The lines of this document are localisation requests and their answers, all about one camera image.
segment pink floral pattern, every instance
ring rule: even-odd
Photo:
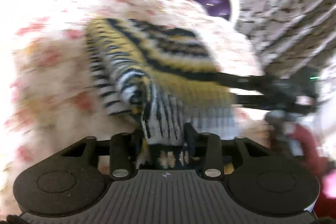
[[[92,87],[83,37],[96,17],[194,30],[227,73],[259,75],[246,38],[191,0],[2,0],[0,220],[20,214],[12,186],[24,169],[86,136],[132,132],[108,117]]]

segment textured rubber pad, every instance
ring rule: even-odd
[[[112,183],[91,208],[62,218],[24,213],[30,224],[308,224],[309,212],[272,218],[236,204],[218,181],[200,178],[194,170],[139,170],[126,181]]]

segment knit fabric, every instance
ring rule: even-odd
[[[130,114],[148,144],[183,145],[184,123],[222,139],[238,135],[228,88],[188,30],[96,18],[86,30],[94,84],[109,115]]]

